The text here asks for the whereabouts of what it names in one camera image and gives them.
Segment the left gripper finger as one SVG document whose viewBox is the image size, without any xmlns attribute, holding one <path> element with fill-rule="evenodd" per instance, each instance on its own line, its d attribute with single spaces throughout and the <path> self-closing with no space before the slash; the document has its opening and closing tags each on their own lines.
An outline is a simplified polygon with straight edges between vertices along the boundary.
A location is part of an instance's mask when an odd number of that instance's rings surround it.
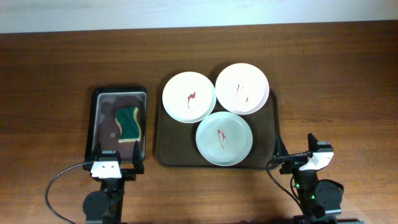
<svg viewBox="0 0 398 224">
<path fill-rule="evenodd" d="M 143 164 L 140 152 L 139 152 L 138 141 L 135 141 L 135 143 L 134 143 L 134 148 L 133 148 L 133 153 L 132 153 L 132 164 L 133 164 L 135 170 L 143 170 L 144 169 L 144 164 Z"/>
<path fill-rule="evenodd" d="M 94 162 L 101 154 L 101 144 L 97 143 L 90 153 L 90 162 Z"/>
</svg>

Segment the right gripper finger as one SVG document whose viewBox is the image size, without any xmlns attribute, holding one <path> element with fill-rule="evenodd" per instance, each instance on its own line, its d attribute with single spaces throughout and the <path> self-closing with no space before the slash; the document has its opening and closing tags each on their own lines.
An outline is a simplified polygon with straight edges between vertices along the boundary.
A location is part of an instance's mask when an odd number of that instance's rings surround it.
<svg viewBox="0 0 398 224">
<path fill-rule="evenodd" d="M 310 152 L 317 152 L 318 151 L 317 138 L 312 133 L 309 133 L 307 138 L 308 138 L 308 150 Z"/>
<path fill-rule="evenodd" d="M 273 153 L 273 158 L 279 158 L 283 156 L 288 156 L 289 153 L 279 135 L 275 136 L 275 149 Z"/>
</svg>

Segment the green yellow sponge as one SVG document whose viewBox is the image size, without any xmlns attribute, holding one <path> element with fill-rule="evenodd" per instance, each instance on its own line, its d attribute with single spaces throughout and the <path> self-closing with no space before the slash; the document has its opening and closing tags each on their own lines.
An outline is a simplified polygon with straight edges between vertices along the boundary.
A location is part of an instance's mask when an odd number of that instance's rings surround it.
<svg viewBox="0 0 398 224">
<path fill-rule="evenodd" d="M 119 127 L 119 143 L 140 141 L 142 137 L 141 126 L 137 119 L 137 107 L 120 108 L 116 110 L 115 122 Z"/>
</svg>

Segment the pale blue stained plate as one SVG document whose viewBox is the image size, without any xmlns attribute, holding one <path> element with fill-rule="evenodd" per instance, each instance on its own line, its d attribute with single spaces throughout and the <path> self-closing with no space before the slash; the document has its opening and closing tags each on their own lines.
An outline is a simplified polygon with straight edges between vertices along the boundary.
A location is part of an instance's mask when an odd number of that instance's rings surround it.
<svg viewBox="0 0 398 224">
<path fill-rule="evenodd" d="M 234 166 L 250 153 L 253 136 L 240 116 L 220 111 L 210 114 L 198 126 L 195 142 L 200 154 L 217 166 Z"/>
</svg>

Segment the pink plate with red stain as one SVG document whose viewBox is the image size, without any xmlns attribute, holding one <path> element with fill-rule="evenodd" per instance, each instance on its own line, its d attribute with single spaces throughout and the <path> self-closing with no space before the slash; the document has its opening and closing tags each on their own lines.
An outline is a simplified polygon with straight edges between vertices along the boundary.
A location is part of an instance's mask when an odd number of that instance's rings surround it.
<svg viewBox="0 0 398 224">
<path fill-rule="evenodd" d="M 270 94 L 265 74 L 248 63 L 234 63 L 223 69 L 216 79 L 215 90 L 220 105 L 240 115 L 260 110 Z"/>
</svg>

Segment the cream plate with red stain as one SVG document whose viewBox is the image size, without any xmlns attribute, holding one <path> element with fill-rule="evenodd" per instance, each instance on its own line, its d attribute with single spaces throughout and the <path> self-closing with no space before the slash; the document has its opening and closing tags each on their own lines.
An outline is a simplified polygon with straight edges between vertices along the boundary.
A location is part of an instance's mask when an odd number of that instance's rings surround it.
<svg viewBox="0 0 398 224">
<path fill-rule="evenodd" d="M 182 72 L 165 84 L 162 103 L 174 120 L 196 123 L 213 111 L 216 104 L 215 87 L 201 73 Z"/>
</svg>

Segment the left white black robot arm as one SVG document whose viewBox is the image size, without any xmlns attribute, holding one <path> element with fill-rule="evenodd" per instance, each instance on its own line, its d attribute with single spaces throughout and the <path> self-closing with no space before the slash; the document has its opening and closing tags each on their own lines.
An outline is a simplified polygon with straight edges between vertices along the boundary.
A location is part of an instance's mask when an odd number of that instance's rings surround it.
<svg viewBox="0 0 398 224">
<path fill-rule="evenodd" d="M 84 199 L 86 223 L 121 223 L 125 182 L 135 181 L 137 174 L 144 173 L 138 142 L 134 143 L 131 163 L 132 168 L 122 169 L 120 153 L 102 151 L 99 144 L 88 154 L 83 168 L 101 187 Z"/>
</svg>

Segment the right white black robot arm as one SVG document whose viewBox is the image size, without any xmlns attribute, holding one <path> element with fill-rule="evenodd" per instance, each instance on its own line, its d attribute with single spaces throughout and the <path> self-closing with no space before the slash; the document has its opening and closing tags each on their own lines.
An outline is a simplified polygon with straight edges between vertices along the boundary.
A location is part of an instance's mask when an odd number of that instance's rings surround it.
<svg viewBox="0 0 398 224">
<path fill-rule="evenodd" d="M 276 137 L 277 153 L 266 165 L 278 166 L 281 175 L 291 175 L 290 190 L 281 186 L 270 175 L 271 180 L 287 193 L 299 206 L 302 214 L 293 217 L 295 223 L 361 223 L 358 219 L 339 220 L 342 213 L 341 203 L 344 186 L 330 179 L 319 179 L 317 172 L 324 169 L 334 156 L 333 147 L 321 142 L 313 134 L 308 134 L 308 150 L 298 154 L 289 154 L 279 136 Z"/>
</svg>

